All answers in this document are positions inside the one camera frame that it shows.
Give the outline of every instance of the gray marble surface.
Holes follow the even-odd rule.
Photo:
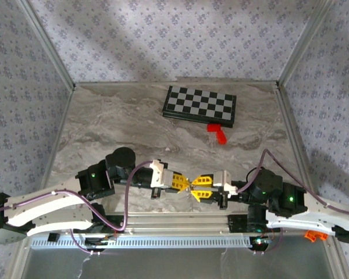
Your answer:
[[[237,95],[233,128],[224,128],[226,145],[219,145],[206,124],[162,117],[168,85],[82,85],[74,92],[48,186],[95,164],[121,146],[136,152],[137,163],[162,159],[169,169],[193,180],[215,170],[228,170],[234,180],[244,180],[255,167],[264,148],[270,149],[288,169],[297,174],[293,151],[287,139],[275,94],[270,89],[238,84],[173,83],[187,88]],[[266,158],[264,166],[291,181]],[[124,186],[103,199],[106,212],[123,210]],[[147,189],[130,189],[130,212],[212,212],[216,204],[198,203],[190,193],[162,193],[150,200]],[[245,211],[246,205],[229,205],[230,211]]]

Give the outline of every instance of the red block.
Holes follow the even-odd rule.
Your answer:
[[[207,131],[208,132],[218,132],[221,130],[221,124],[208,124]]]
[[[217,140],[219,141],[219,144],[227,143],[227,139],[226,139],[225,134],[223,133],[223,131],[221,131],[221,130],[217,131],[216,137],[217,137]]]

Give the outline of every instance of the wall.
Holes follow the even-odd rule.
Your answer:
[[[0,1],[0,192],[39,188],[68,94],[15,1]],[[0,278],[14,248],[0,246]]]
[[[317,0],[31,0],[75,82],[277,80]]]
[[[286,90],[314,182],[324,197],[349,203],[349,0],[327,14]]]

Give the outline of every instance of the floral wallpaper pattern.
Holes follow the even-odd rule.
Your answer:
[[[30,0],[75,82],[277,80],[317,0]]]
[[[324,197],[349,203],[349,0],[329,11],[286,90],[314,182]]]
[[[0,1],[0,192],[40,187],[68,96],[16,2]],[[0,278],[14,248],[0,245]]]

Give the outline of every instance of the black and white checkerboard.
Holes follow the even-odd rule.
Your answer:
[[[232,128],[236,100],[235,95],[170,86],[163,116]]]

